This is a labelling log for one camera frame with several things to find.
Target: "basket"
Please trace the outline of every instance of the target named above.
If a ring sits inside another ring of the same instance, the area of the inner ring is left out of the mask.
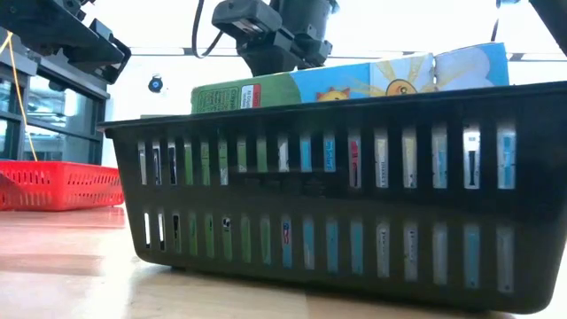
[[[116,168],[56,161],[0,164],[0,211],[66,211],[123,202]]]
[[[137,255],[533,313],[566,231],[567,82],[111,122]]]

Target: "cartoon sun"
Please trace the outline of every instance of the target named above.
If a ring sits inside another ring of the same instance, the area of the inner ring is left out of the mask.
[[[329,90],[325,93],[318,93],[317,92],[317,101],[333,101],[333,100],[343,100],[348,99],[351,95],[351,90],[346,88],[343,90],[336,90],[333,87],[330,87]]]
[[[370,71],[371,85],[358,82],[361,89],[353,92],[370,97],[390,97],[417,92],[433,92],[433,60],[431,55],[415,55],[391,61],[376,62]]]

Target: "wooden table surface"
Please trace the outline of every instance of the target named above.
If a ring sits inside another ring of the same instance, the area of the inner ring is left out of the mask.
[[[467,314],[350,300],[173,271],[140,261],[121,208],[0,212],[0,319],[5,318],[561,318],[567,262],[535,315]]]

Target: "window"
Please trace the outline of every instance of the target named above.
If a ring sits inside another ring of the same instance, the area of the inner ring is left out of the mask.
[[[34,160],[33,145],[38,160],[100,164],[104,100],[44,75],[41,68],[33,77],[18,73],[24,128],[12,68],[0,63],[0,160]]]
[[[31,136],[38,160],[63,160],[76,163],[93,163],[96,161],[99,142],[31,125],[26,128],[24,160],[34,159],[27,135]]]
[[[16,138],[18,124],[0,119],[0,160],[16,158]]]
[[[0,112],[18,113],[18,96],[16,86],[11,82],[0,78]]]
[[[97,101],[55,82],[30,79],[27,117],[78,133],[94,135]]]
[[[31,137],[38,160],[99,164],[102,134],[96,131],[104,104],[62,82],[40,75],[29,79],[27,128],[22,159],[33,160]]]

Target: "red basket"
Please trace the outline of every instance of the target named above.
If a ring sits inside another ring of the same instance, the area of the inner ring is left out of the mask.
[[[55,161],[0,161],[0,211],[66,211],[124,202],[118,169]]]

